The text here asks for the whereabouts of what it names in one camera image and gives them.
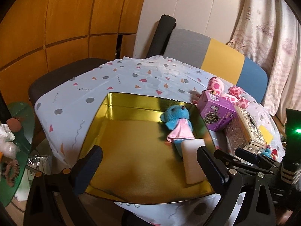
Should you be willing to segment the red christmas sock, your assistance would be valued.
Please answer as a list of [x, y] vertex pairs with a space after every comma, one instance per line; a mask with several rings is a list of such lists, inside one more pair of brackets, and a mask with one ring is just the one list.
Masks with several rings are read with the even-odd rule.
[[272, 159], [273, 160], [276, 160], [278, 155], [277, 155], [277, 149], [273, 149], [273, 151], [271, 152], [271, 155], [272, 155]]

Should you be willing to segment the yellow sponge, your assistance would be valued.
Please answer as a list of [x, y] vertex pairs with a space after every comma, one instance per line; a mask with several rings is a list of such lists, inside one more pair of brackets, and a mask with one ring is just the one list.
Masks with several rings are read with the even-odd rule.
[[266, 127], [264, 127], [263, 125], [259, 126], [259, 130], [261, 131], [261, 134], [266, 142], [267, 145], [270, 145], [272, 140], [273, 140], [273, 135], [270, 133], [270, 131], [268, 131], [268, 129], [266, 129]]

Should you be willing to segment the small blue bear pink dress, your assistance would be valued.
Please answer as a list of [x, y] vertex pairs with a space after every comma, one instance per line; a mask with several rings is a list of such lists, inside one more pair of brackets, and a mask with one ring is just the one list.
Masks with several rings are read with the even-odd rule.
[[184, 105], [170, 106], [161, 114], [160, 119], [170, 131], [166, 140], [174, 144], [182, 158], [181, 143], [185, 140], [195, 139], [188, 109]]

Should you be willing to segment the large blue plush monster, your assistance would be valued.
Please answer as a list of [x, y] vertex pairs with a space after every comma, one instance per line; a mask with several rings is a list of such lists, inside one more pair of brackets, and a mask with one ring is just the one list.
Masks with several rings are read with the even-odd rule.
[[271, 148], [268, 146], [263, 152], [260, 153], [261, 156], [266, 156], [272, 159]]

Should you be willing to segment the ornate silver tissue box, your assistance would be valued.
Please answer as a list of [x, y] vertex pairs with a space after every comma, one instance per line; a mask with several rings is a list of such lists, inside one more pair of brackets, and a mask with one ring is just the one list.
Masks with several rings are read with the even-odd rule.
[[261, 154], [270, 147], [257, 126], [251, 114], [240, 107], [235, 106], [236, 116], [224, 129], [228, 145], [228, 152], [235, 155], [235, 150], [241, 148], [256, 155]]

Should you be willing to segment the gold metal tin tray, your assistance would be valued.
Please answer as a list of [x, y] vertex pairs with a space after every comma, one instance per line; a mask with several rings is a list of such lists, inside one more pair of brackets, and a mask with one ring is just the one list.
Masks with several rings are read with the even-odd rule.
[[91, 122], [81, 148], [83, 158], [95, 145], [103, 159], [86, 192], [114, 202], [167, 204], [213, 193], [208, 181], [188, 185], [184, 163], [161, 114], [178, 101], [110, 92]]

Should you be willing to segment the patterned plastic tablecloth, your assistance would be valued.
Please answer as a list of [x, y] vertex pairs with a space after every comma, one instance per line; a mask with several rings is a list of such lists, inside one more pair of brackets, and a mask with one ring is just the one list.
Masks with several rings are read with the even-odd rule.
[[[59, 73], [52, 71], [47, 83], [50, 87]], [[88, 128], [102, 100], [109, 92], [125, 92], [174, 99], [190, 103], [197, 100], [215, 75], [181, 61], [162, 56], [148, 59], [124, 57], [75, 76], [59, 76], [57, 87], [50, 87], [38, 97], [35, 112], [42, 124], [53, 155], [73, 166]], [[251, 91], [243, 93], [249, 100], [249, 113], [257, 124], [263, 125], [273, 135], [271, 150], [277, 150], [277, 161], [285, 155], [280, 134], [266, 110], [257, 103]], [[205, 196], [188, 202], [165, 205], [138, 205], [115, 202], [152, 225], [202, 225], [216, 206], [220, 196]]]

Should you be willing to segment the purple snack box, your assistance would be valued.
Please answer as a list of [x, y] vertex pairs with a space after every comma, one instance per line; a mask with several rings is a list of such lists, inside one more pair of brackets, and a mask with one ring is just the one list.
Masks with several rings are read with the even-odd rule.
[[211, 131], [223, 130], [237, 116], [230, 101], [207, 90], [202, 92], [197, 108], [207, 128]]

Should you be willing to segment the dark stool seat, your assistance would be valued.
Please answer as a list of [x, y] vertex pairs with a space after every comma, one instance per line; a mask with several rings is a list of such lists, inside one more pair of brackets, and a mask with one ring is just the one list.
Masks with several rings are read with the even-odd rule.
[[32, 106], [35, 106], [40, 97], [63, 84], [64, 82], [71, 80], [72, 78], [86, 73], [109, 61], [110, 60], [99, 58], [86, 58], [62, 66], [41, 76], [29, 87], [28, 93]]

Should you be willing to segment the grey yellow blue chair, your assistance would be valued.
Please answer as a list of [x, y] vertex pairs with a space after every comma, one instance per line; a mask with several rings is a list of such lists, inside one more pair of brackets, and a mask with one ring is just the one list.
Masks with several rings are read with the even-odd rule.
[[267, 73], [254, 61], [213, 38], [184, 29], [174, 29], [164, 56], [200, 68], [244, 89], [258, 103], [263, 101]]

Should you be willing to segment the pink patterned curtain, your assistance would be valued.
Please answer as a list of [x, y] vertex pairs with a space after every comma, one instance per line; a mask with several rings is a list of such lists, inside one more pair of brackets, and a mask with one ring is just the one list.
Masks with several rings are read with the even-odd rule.
[[228, 45], [268, 75], [262, 105], [281, 123], [300, 110], [300, 23], [285, 0], [245, 0]]

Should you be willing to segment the wooden wardrobe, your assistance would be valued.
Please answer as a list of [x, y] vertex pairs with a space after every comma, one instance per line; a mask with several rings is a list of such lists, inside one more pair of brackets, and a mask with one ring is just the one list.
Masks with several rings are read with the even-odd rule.
[[132, 57], [144, 0], [16, 0], [1, 22], [1, 93], [28, 102], [39, 77], [85, 58]]

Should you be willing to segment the black rolled mat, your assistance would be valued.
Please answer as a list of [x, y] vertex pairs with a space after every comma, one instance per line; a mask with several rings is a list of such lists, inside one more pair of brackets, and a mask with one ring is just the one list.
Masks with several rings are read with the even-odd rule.
[[151, 41], [146, 57], [163, 55], [172, 31], [176, 27], [176, 19], [169, 15], [162, 15]]

